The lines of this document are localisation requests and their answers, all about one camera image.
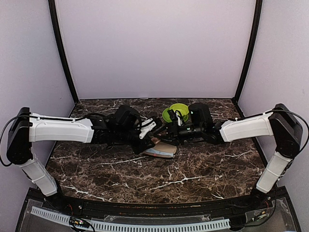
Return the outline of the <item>light blue cleaning cloth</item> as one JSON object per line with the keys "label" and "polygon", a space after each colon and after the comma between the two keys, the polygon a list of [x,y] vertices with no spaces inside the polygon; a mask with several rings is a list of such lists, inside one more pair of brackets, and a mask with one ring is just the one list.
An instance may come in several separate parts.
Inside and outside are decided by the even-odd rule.
{"label": "light blue cleaning cloth", "polygon": [[154,148],[147,149],[143,153],[146,154],[146,155],[153,156],[153,157],[161,157],[161,158],[168,158],[168,159],[174,157],[173,153],[165,152],[165,151],[159,151],[159,150],[156,150]]}

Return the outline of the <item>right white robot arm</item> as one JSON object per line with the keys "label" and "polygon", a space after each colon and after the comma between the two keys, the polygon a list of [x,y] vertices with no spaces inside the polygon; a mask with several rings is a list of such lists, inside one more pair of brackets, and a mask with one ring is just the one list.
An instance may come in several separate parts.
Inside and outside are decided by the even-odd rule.
{"label": "right white robot arm", "polygon": [[278,179],[284,175],[295,157],[301,153],[303,128],[299,123],[301,116],[291,112],[280,103],[269,111],[245,118],[234,118],[214,123],[209,107],[194,103],[188,107],[191,122],[178,124],[174,110],[169,110],[172,122],[165,124],[154,136],[172,145],[183,144],[195,138],[218,145],[238,139],[258,136],[272,136],[276,149],[255,186],[255,192],[247,198],[246,205],[256,210],[265,202],[265,195]]}

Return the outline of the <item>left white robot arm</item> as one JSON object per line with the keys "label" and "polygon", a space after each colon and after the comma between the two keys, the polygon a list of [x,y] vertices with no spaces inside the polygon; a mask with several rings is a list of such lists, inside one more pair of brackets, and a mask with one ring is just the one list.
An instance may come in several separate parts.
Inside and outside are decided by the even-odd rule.
{"label": "left white robot arm", "polygon": [[68,207],[55,179],[37,160],[32,143],[40,141],[73,141],[84,144],[129,145],[135,154],[154,147],[149,137],[156,126],[154,119],[142,120],[135,109],[122,105],[114,114],[90,113],[80,118],[43,116],[23,107],[7,122],[6,157],[19,166],[58,211]]}

